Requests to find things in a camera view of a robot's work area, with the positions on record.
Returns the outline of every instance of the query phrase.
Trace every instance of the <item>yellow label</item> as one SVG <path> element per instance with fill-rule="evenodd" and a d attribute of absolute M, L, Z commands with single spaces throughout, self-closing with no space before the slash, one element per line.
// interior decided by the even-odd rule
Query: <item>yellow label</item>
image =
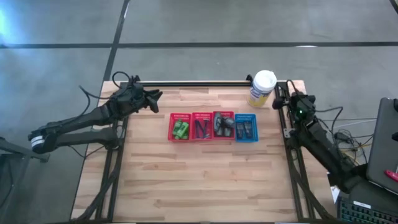
<path fill-rule="evenodd" d="M 267 99 L 268 99 L 268 95 L 267 96 L 261 95 L 258 98 L 253 98 L 253 97 L 249 96 L 248 102 L 252 106 L 262 107 L 264 105 L 264 103 L 267 101 Z"/>

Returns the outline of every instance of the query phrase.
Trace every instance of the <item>white lid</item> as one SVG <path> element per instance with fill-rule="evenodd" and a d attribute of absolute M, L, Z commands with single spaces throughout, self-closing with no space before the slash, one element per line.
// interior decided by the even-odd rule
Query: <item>white lid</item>
<path fill-rule="evenodd" d="M 268 70 L 261 70 L 257 72 L 254 77 L 253 84 L 260 91 L 271 91 L 275 88 L 276 85 L 276 76 L 274 72 Z"/>

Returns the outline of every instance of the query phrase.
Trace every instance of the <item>plastic basket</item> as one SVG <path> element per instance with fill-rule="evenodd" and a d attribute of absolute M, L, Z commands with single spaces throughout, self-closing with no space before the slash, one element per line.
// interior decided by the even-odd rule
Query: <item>plastic basket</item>
<path fill-rule="evenodd" d="M 214 120 L 214 117 L 215 117 L 217 112 L 221 112 L 222 117 L 234 118 L 234 112 L 233 111 L 214 111 L 213 112 L 213 120 Z M 213 127 L 214 124 L 211 124 L 211 125 L 212 125 L 211 129 L 213 130 L 213 139 L 214 140 L 222 140 L 222 139 L 234 140 L 235 139 L 235 129 L 232 129 L 231 137 L 218 137 L 216 135 L 216 133 L 214 132 L 214 127 Z"/>
<path fill-rule="evenodd" d="M 167 139 L 169 141 L 173 141 L 173 142 L 189 142 L 190 140 L 190 129 L 191 129 L 191 114 L 188 113 L 171 113 L 170 114 L 170 122 L 169 122 L 169 135 L 167 137 Z M 173 128 L 174 128 L 174 124 L 175 122 L 181 119 L 183 122 L 187 122 L 190 127 L 188 128 L 188 139 L 175 139 L 173 136 Z"/>
<path fill-rule="evenodd" d="M 196 121 L 200 123 L 203 129 L 206 129 L 207 137 L 203 137 L 202 130 L 197 127 Z M 191 120 L 191 140 L 196 141 L 209 141 L 213 139 L 213 113 L 196 112 L 192 113 Z"/>
<path fill-rule="evenodd" d="M 238 123 L 244 123 L 245 121 L 249 121 L 252 124 L 252 136 L 253 138 L 248 138 L 245 131 L 243 131 L 243 138 L 238 138 Z M 235 133 L 236 133 L 236 141 L 237 142 L 256 142 L 259 140 L 259 136 L 257 133 L 257 120 L 255 114 L 235 114 Z"/>

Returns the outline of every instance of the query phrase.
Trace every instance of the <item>laptop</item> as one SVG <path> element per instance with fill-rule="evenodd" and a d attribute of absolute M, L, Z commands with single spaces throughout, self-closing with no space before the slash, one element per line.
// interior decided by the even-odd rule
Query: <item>laptop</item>
<path fill-rule="evenodd" d="M 382 98 L 366 177 L 373 184 L 398 194 L 398 182 L 384 173 L 385 170 L 395 172 L 398 167 L 398 141 L 391 138 L 396 132 L 398 132 L 398 112 L 394 109 L 394 100 Z"/>

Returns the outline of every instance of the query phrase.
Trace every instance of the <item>red basket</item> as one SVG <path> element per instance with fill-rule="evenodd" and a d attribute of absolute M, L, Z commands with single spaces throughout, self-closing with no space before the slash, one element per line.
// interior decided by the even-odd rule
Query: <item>red basket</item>
<path fill-rule="evenodd" d="M 235 119 L 233 111 L 214 111 L 213 112 L 213 120 L 214 120 L 214 116 L 216 115 L 217 112 L 221 112 L 222 117 L 229 117 L 229 118 Z M 221 140 L 221 139 L 234 140 L 235 139 L 235 129 L 232 129 L 231 137 L 217 137 L 216 133 L 214 132 L 214 128 L 212 128 L 212 132 L 213 132 L 214 140 Z"/>
<path fill-rule="evenodd" d="M 195 125 L 195 120 L 198 120 L 203 128 L 205 128 L 205 119 L 208 120 L 206 125 L 206 133 L 209 134 L 208 138 L 203 138 L 203 133 L 200 128 L 198 128 L 199 133 L 197 135 L 197 129 Z M 197 141 L 209 141 L 213 139 L 213 113 L 192 113 L 191 120 L 191 140 Z"/>
<path fill-rule="evenodd" d="M 178 119 L 181 119 L 183 122 L 187 122 L 190 126 L 191 124 L 191 114 L 186 114 L 186 113 L 171 113 L 170 114 L 170 122 L 169 122 L 169 135 L 167 139 L 169 141 L 173 142 L 189 142 L 190 140 L 190 129 L 191 127 L 188 128 L 188 139 L 175 139 L 173 136 L 173 128 L 174 124 Z"/>

